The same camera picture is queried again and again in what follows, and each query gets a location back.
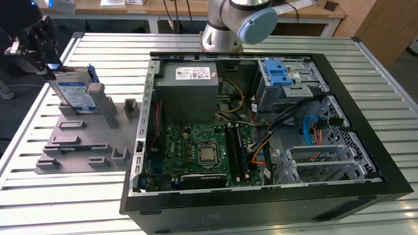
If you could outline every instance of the power supply label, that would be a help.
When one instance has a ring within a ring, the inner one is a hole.
[[[209,79],[208,67],[177,67],[176,80],[201,80]]]
[[[87,93],[87,86],[83,82],[59,82],[61,93],[71,106],[80,111],[89,113],[96,108],[96,104]]]

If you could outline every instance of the blue drive bay latch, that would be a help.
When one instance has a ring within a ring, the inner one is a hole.
[[[264,69],[272,86],[291,86],[294,84],[287,76],[287,68],[280,60],[266,60]]]

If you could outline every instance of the slatted aluminum table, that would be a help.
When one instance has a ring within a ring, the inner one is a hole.
[[[197,52],[199,45],[197,35],[75,34],[61,60],[68,66],[91,63],[96,67],[113,102],[125,98],[141,101],[149,52]],[[243,48],[247,52],[311,52],[327,56],[415,192],[339,221],[200,234],[416,234],[418,106],[363,44],[350,38],[272,36]],[[33,172],[60,115],[57,105],[59,98],[45,85],[1,158],[0,234],[143,234],[128,216],[119,214],[124,172]]]

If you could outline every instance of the floor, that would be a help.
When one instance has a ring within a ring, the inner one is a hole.
[[[59,51],[63,52],[73,32],[85,31],[85,24],[83,20],[59,20],[55,21],[60,27],[56,29],[57,39],[60,42]],[[127,20],[89,20],[89,27],[92,32],[112,32],[112,33],[131,33],[131,32],[149,32],[145,21],[127,21]],[[191,29],[189,22],[181,22],[181,33],[197,33],[203,31],[204,22],[195,22]],[[165,21],[159,21],[160,33],[172,33]],[[388,69],[388,72],[404,88],[406,92],[418,101],[418,56],[403,52],[399,59]],[[36,74],[29,74],[21,77],[9,76],[0,69],[0,80],[10,86],[14,93],[12,100],[2,100],[0,98],[0,156],[4,153],[8,141],[16,133],[20,123],[27,115],[31,105],[36,99],[41,85],[44,83],[41,77]]]

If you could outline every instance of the black computer chassis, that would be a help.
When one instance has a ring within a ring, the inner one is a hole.
[[[323,54],[311,53],[204,53],[156,52],[152,57],[200,55],[215,57],[308,56],[328,84],[331,93],[350,120],[352,132],[376,168],[374,177],[383,181],[368,184],[323,185],[262,190],[168,193],[128,197],[131,166],[127,167],[120,213],[129,215],[145,233],[173,233],[225,228],[271,226],[300,222],[338,220],[370,205],[394,200],[412,192],[384,146],[351,98]]]

